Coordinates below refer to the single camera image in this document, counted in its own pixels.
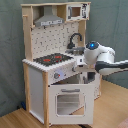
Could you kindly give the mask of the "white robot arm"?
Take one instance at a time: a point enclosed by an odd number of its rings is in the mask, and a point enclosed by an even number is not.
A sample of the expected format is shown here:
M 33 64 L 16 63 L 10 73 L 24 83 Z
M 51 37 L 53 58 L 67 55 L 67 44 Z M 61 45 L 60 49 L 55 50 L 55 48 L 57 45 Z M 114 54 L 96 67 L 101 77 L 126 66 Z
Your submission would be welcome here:
M 78 59 L 78 67 L 95 65 L 95 70 L 101 75 L 110 75 L 128 70 L 128 60 L 115 62 L 115 51 L 111 47 L 101 45 L 97 41 L 86 44 L 84 55 Z

